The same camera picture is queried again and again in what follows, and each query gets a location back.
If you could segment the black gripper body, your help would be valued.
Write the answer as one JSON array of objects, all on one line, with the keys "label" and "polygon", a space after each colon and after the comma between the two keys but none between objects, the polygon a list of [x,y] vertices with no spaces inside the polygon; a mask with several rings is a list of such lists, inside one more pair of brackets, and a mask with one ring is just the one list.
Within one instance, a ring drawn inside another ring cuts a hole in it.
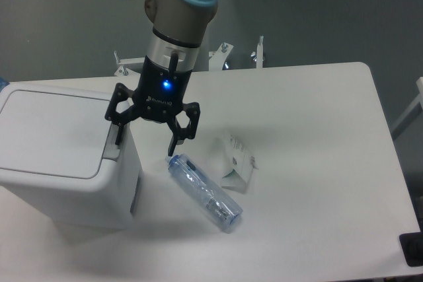
[{"label": "black gripper body", "polygon": [[182,112],[182,99],[191,71],[178,71],[178,57],[172,55],[166,67],[145,59],[132,96],[136,118],[166,123]]}]

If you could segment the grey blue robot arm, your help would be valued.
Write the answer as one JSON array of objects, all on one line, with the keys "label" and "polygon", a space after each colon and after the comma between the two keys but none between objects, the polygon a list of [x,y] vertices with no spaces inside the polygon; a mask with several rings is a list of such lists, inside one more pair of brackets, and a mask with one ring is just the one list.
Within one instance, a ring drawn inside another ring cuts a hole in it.
[{"label": "grey blue robot arm", "polygon": [[173,134],[169,155],[195,138],[200,105],[185,104],[183,98],[217,5],[218,0],[145,0],[153,28],[137,88],[118,83],[105,113],[118,126],[116,145],[126,125],[138,118],[168,125]]}]

